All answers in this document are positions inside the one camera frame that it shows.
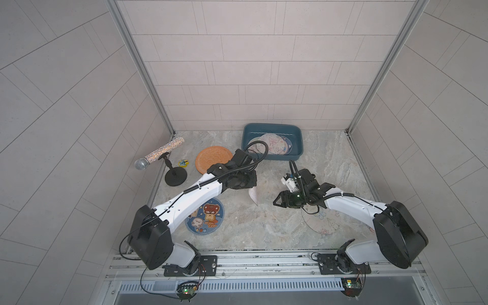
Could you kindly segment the pink unicorn coaster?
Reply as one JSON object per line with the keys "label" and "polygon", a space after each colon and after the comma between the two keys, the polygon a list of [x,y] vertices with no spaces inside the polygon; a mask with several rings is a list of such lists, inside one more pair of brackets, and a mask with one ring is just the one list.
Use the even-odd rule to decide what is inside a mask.
{"label": "pink unicorn coaster", "polygon": [[259,205],[259,199],[258,199],[258,193],[257,193],[257,187],[256,186],[249,189],[249,197],[254,202],[254,204],[256,206]]}

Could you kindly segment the orange round coaster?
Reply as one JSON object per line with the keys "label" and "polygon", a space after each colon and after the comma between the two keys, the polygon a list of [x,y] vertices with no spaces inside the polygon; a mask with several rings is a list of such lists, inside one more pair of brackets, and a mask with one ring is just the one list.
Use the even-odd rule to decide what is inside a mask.
{"label": "orange round coaster", "polygon": [[217,163],[225,164],[233,157],[232,152],[222,146],[211,146],[198,153],[195,167],[199,173],[205,174],[207,170]]}

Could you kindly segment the white blue butterfly coaster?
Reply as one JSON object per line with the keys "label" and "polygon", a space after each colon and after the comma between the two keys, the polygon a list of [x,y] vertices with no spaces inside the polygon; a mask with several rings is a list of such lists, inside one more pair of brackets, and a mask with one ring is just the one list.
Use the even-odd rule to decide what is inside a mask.
{"label": "white blue butterfly coaster", "polygon": [[316,208],[304,209],[301,212],[307,226],[321,235],[332,235],[340,227],[341,218],[338,212],[329,209],[317,212]]}

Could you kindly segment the white butterfly bow coaster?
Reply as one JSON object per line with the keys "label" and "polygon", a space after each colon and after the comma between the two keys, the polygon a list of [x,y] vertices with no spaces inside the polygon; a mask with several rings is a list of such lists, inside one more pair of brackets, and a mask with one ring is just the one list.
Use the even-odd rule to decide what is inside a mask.
{"label": "white butterfly bow coaster", "polygon": [[268,145],[268,154],[269,155],[286,155],[287,152],[287,144],[283,140],[282,136],[275,134],[275,133],[265,133],[259,137],[255,137],[249,141],[250,143],[262,141]]}

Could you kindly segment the blue bears picnic coaster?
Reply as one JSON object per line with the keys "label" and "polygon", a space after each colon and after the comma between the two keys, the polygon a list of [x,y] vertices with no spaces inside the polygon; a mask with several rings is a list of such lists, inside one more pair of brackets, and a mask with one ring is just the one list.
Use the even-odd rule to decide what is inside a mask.
{"label": "blue bears picnic coaster", "polygon": [[289,153],[292,151],[292,142],[291,142],[291,140],[290,140],[288,137],[284,137],[284,136],[283,136],[282,138],[283,138],[283,140],[284,140],[284,141],[286,142],[286,144],[287,144],[287,147],[288,147],[288,148],[287,148],[286,155],[288,155],[288,154],[289,154]]}

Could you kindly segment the blue cartoon characters coaster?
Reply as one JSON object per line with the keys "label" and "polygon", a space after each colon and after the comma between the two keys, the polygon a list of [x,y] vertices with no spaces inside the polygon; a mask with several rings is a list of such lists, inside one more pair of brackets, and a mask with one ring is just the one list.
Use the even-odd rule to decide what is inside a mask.
{"label": "blue cartoon characters coaster", "polygon": [[224,207],[217,198],[212,198],[188,216],[185,225],[196,235],[209,235],[223,223]]}

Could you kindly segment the teal plastic storage box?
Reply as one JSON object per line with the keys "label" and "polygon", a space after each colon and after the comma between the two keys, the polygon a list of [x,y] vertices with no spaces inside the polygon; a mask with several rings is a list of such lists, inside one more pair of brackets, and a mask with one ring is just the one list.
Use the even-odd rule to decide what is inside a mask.
{"label": "teal plastic storage box", "polygon": [[297,161],[304,152],[301,129],[294,125],[250,123],[243,130],[241,148],[261,156],[268,146],[266,160]]}

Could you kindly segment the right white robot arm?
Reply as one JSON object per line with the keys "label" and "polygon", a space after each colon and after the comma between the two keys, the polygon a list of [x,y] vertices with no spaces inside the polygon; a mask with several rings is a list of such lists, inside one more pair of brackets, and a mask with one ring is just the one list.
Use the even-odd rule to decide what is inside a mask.
{"label": "right white robot arm", "polygon": [[410,268],[427,247],[427,235],[403,203],[372,202],[347,193],[333,184],[319,184],[307,169],[282,178],[287,190],[273,204],[282,208],[303,208],[306,205],[330,209],[363,222],[374,230],[369,241],[348,240],[336,252],[338,270],[351,274],[365,263],[388,261],[400,269]]}

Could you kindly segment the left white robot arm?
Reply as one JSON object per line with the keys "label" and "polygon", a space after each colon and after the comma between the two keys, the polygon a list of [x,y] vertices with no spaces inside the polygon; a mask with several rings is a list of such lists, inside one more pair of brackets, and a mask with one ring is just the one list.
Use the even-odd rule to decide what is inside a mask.
{"label": "left white robot arm", "polygon": [[255,168],[258,159],[238,149],[226,164],[212,165],[206,174],[175,198],[150,208],[147,205],[135,214],[127,242],[148,270],[161,266],[179,268],[191,275],[200,266],[201,254],[188,241],[172,240],[172,233],[197,208],[219,196],[226,189],[251,189],[257,185]]}

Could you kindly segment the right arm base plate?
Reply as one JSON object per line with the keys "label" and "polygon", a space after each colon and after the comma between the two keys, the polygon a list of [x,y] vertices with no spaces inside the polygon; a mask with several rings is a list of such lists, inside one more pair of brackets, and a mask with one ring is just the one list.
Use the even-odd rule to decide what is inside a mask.
{"label": "right arm base plate", "polygon": [[318,263],[322,275],[368,275],[371,267],[366,264],[354,264],[352,260],[339,254],[317,254],[313,259]]}

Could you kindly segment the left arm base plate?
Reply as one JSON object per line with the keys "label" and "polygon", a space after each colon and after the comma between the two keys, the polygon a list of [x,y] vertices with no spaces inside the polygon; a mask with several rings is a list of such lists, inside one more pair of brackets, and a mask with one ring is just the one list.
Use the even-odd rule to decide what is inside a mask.
{"label": "left arm base plate", "polygon": [[216,275],[217,268],[216,255],[197,255],[186,267],[176,264],[167,264],[164,267],[165,277],[196,277]]}

